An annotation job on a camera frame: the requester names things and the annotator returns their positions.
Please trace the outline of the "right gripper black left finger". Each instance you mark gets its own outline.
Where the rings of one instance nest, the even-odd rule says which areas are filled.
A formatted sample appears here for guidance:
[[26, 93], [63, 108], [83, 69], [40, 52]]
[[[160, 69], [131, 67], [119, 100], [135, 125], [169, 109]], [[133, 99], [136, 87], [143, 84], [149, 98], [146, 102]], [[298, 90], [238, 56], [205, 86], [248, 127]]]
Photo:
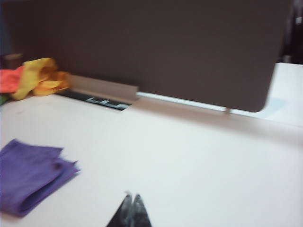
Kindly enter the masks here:
[[133, 195], [126, 191], [126, 196], [122, 200], [117, 211], [107, 224], [107, 227], [129, 227], [131, 225], [131, 210], [133, 205]]

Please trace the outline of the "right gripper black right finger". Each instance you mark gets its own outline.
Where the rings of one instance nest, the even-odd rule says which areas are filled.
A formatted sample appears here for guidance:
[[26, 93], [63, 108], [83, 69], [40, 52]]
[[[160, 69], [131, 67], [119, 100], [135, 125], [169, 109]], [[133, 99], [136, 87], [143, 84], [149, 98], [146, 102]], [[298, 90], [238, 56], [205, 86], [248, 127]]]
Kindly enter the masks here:
[[132, 206], [132, 226], [152, 227], [144, 202], [139, 194], [136, 194]]

